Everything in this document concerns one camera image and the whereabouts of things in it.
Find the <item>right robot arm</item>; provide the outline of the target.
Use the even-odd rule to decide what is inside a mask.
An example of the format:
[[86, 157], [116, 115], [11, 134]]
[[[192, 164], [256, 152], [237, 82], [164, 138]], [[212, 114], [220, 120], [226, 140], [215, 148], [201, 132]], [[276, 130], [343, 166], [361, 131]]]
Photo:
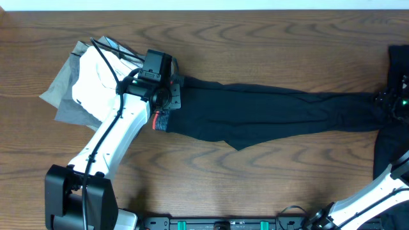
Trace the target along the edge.
[[408, 74], [388, 82], [374, 102], [392, 120], [375, 142], [376, 178], [305, 220], [303, 229], [358, 229], [390, 208], [408, 204]]

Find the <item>black leggings red waistband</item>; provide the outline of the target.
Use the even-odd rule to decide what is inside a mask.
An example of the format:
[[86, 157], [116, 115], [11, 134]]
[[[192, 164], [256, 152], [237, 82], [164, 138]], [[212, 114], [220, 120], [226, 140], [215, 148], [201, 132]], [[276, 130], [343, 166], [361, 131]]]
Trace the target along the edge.
[[193, 77], [180, 82], [181, 108], [157, 114], [153, 129], [224, 141], [236, 150], [295, 135], [368, 132], [389, 120], [370, 93], [307, 93]]

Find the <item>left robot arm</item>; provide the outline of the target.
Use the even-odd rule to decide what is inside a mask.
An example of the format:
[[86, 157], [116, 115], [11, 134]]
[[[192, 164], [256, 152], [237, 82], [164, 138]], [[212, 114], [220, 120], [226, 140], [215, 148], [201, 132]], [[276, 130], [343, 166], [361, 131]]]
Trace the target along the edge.
[[94, 50], [114, 79], [113, 106], [85, 148], [67, 166], [52, 165], [45, 175], [47, 229], [136, 229], [138, 217], [118, 208], [112, 181], [151, 115], [181, 107], [174, 57], [149, 50], [142, 67], [119, 80], [107, 54]]

